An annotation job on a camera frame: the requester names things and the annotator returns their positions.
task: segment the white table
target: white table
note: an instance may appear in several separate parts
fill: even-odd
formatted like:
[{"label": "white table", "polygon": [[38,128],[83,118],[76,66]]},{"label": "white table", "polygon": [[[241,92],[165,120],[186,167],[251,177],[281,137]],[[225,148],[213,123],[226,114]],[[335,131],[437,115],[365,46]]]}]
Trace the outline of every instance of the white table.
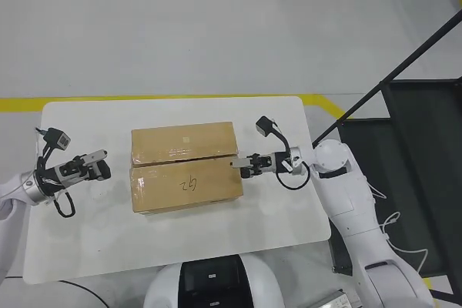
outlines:
[{"label": "white table", "polygon": [[[311,149],[297,97],[48,104],[42,127],[56,127],[72,138],[67,151],[52,155],[49,166],[105,149],[112,178],[72,187],[77,214],[70,219],[60,217],[54,206],[31,210],[25,281],[43,283],[328,239],[328,219],[313,184],[288,191],[273,174],[243,181],[244,196],[231,203],[154,216],[132,212],[132,129],[232,121],[241,156],[281,150],[278,139],[255,130],[262,115],[277,121],[290,145]],[[285,182],[291,186],[304,180],[288,177]],[[61,201],[68,209],[66,199]]]}]

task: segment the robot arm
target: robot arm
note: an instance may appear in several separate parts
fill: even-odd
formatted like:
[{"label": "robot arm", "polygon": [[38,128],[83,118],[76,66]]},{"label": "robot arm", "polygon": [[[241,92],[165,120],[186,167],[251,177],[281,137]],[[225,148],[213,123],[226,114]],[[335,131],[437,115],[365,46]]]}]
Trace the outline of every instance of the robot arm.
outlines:
[{"label": "robot arm", "polygon": [[[263,123],[257,122],[259,132],[263,128],[258,126]],[[240,168],[243,178],[263,172],[308,172],[325,212],[346,244],[357,293],[365,307],[434,306],[422,278],[390,248],[380,230],[367,178],[349,147],[336,140],[325,140],[313,150],[310,164],[303,163],[299,150],[295,154],[293,149],[289,155],[282,153],[254,154],[233,161],[232,166]]]},{"label": "robot arm", "polygon": [[[12,266],[20,240],[26,205],[36,206],[54,198],[55,194],[78,182],[109,179],[111,173],[104,161],[107,152],[76,156],[73,160],[46,169],[45,164],[53,149],[65,150],[70,139],[57,129],[40,131],[47,142],[43,156],[32,172],[18,174],[6,184],[0,185],[0,285]],[[65,218],[75,215],[70,195],[70,214],[66,215],[54,199],[59,214]]]}]

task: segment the cardboard box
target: cardboard box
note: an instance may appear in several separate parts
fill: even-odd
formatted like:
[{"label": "cardboard box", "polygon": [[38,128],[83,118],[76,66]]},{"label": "cardboard box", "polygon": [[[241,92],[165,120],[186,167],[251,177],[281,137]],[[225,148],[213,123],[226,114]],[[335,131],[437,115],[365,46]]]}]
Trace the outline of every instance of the cardboard box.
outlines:
[{"label": "cardboard box", "polygon": [[243,195],[231,122],[132,131],[132,208],[153,214]]}]

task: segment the box lid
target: box lid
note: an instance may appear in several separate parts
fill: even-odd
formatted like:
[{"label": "box lid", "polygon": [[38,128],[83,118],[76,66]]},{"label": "box lid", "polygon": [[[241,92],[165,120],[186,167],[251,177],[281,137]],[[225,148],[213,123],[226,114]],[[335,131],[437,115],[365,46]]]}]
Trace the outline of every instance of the box lid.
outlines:
[{"label": "box lid", "polygon": [[132,130],[135,167],[237,153],[232,122]]}]

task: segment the black cable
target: black cable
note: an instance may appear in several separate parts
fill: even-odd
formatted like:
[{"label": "black cable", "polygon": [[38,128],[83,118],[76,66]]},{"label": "black cable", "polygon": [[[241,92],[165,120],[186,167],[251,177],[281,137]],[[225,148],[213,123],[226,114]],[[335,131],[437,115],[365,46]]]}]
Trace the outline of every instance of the black cable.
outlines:
[{"label": "black cable", "polygon": [[[23,276],[7,276],[5,279],[10,279],[10,278],[19,278],[19,279],[24,279]],[[103,305],[105,305],[106,308],[109,308],[109,305],[96,293],[94,293],[93,291],[89,290],[88,288],[86,288],[85,286],[81,286],[77,283],[71,283],[70,281],[67,281],[67,280],[59,280],[58,281],[59,283],[66,283],[66,284],[69,284],[71,286],[77,286],[78,288],[81,288],[89,293],[91,293],[92,295],[94,295],[98,300],[101,301],[101,303]]]},{"label": "black cable", "polygon": [[70,196],[69,192],[65,193],[65,196],[67,196],[67,199],[69,200],[70,203],[70,214],[65,214],[62,209],[60,209],[60,204],[56,199],[53,200],[53,203],[55,204],[56,211],[60,214],[61,217],[63,218],[70,218],[75,215],[75,206],[74,202],[72,200],[72,197]]},{"label": "black cable", "polygon": [[53,148],[49,148],[49,149],[48,149],[48,152],[47,152],[46,155],[45,155],[45,160],[44,160],[45,167],[46,167],[46,162],[48,161],[50,155],[53,153],[53,150],[54,150]]},{"label": "black cable", "polygon": [[284,147],[286,147],[286,153],[288,157],[291,157],[291,148],[290,148],[290,143],[287,142],[286,137],[284,137],[283,134],[281,134],[277,129],[272,129],[272,134],[274,134],[275,137],[279,138],[280,141],[284,143]]},{"label": "black cable", "polygon": [[48,151],[48,149],[49,149],[49,145],[47,143],[45,144],[45,147],[43,148],[43,156],[46,155],[46,152]]},{"label": "black cable", "polygon": [[284,184],[284,182],[280,179],[279,177],[279,173],[276,173],[276,178],[277,180],[279,181],[279,183],[284,186],[284,188],[287,188],[289,190],[298,190],[298,189],[302,189],[306,184],[308,184],[308,181],[310,181],[310,177],[311,177],[311,173],[310,173],[310,168],[309,166],[305,163],[305,162],[301,162],[303,164],[303,166],[306,167],[306,172],[308,173],[307,176],[306,176],[306,180],[303,184],[301,184],[300,186],[297,186],[297,187],[290,187],[286,184]]}]

